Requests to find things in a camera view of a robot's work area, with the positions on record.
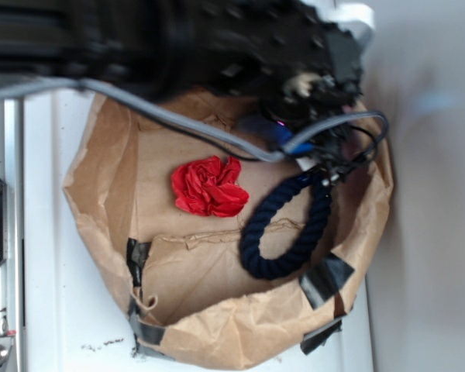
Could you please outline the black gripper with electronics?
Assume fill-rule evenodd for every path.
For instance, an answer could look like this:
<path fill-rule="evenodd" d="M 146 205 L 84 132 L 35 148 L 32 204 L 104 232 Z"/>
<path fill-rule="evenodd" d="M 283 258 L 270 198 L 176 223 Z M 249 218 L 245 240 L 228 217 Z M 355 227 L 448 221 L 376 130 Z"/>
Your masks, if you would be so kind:
<path fill-rule="evenodd" d="M 363 47 L 336 26 L 314 41 L 324 58 L 316 70 L 287 81 L 281 95 L 261 99 L 257 113 L 242 117 L 237 128 L 272 152 L 305 160 L 322 171 L 325 184 L 335 184 L 367 161 L 365 152 L 354 158 L 343 153 L 353 131 L 348 111 L 361 93 Z"/>

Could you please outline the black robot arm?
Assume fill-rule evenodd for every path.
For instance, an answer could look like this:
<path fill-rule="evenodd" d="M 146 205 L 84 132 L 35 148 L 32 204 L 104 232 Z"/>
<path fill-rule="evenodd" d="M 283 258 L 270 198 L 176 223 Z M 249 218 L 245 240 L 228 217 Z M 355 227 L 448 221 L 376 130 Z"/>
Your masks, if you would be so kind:
<path fill-rule="evenodd" d="M 303 1 L 0 1 L 0 99 L 95 91 L 241 160 L 311 157 L 329 180 L 373 154 L 343 155 L 361 55 L 349 30 Z M 156 108 L 196 86 L 256 99 L 292 137 L 265 151 Z"/>

